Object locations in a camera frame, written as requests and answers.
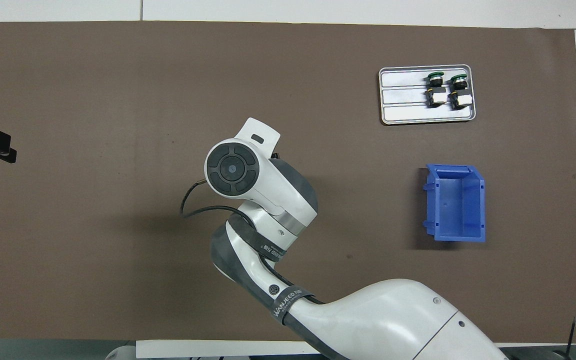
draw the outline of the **cable strap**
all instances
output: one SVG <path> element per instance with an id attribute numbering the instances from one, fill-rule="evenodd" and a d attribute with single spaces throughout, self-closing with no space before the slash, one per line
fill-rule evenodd
<path id="1" fill-rule="evenodd" d="M 270 308 L 270 316 L 272 316 L 276 321 L 284 324 L 284 318 L 286 314 L 288 314 L 288 310 L 290 307 L 295 303 L 295 301 L 301 299 L 304 296 L 311 296 L 313 295 L 312 292 L 304 289 L 299 285 L 292 285 L 283 289 L 282 292 L 279 293 L 279 296 L 274 300 L 272 303 L 272 307 Z"/>
<path id="2" fill-rule="evenodd" d="M 253 248 L 259 253 L 259 255 L 271 262 L 276 263 L 286 255 L 284 249 L 277 246 L 264 235 L 255 231 L 239 214 L 235 213 L 230 215 L 228 223 L 237 235 L 249 244 L 250 248 Z"/>

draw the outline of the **metal tray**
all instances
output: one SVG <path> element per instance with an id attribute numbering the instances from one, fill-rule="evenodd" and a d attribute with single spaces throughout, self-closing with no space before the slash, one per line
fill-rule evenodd
<path id="1" fill-rule="evenodd" d="M 444 72 L 443 87 L 448 91 L 450 78 L 459 74 L 468 75 L 466 81 L 472 92 L 472 105 L 455 110 L 448 100 L 438 107 L 429 107 L 426 102 L 428 75 L 434 71 Z M 379 98 L 381 121 L 385 125 L 469 121 L 476 114 L 473 72 L 467 64 L 382 68 L 379 71 Z"/>

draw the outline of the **black antenna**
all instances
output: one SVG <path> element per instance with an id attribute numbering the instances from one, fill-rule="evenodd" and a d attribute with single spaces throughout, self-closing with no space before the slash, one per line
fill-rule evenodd
<path id="1" fill-rule="evenodd" d="M 566 346 L 566 352 L 560 351 L 560 350 L 553 351 L 553 353 L 560 355 L 565 360 L 571 360 L 570 359 L 570 346 L 572 345 L 572 337 L 575 334 L 575 324 L 576 324 L 576 316 L 574 316 L 572 318 L 572 325 L 570 326 L 570 335 L 568 337 L 568 344 Z"/>

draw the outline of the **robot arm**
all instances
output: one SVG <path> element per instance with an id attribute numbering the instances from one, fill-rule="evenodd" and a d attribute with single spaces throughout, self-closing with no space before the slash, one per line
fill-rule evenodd
<path id="1" fill-rule="evenodd" d="M 217 269 L 263 304 L 313 348 L 335 360 L 507 360 L 453 305 L 413 280 L 381 281 L 330 303 L 314 299 L 274 270 L 317 215 L 308 181 L 273 159 L 279 133 L 249 118 L 206 157 L 213 191 L 242 199 L 215 231 L 210 256 Z"/>

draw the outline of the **blue container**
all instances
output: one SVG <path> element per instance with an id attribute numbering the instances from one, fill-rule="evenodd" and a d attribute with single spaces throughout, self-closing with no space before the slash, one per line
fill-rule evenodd
<path id="1" fill-rule="evenodd" d="M 484 178 L 475 166 L 427 164 L 426 232 L 442 242 L 485 242 Z"/>

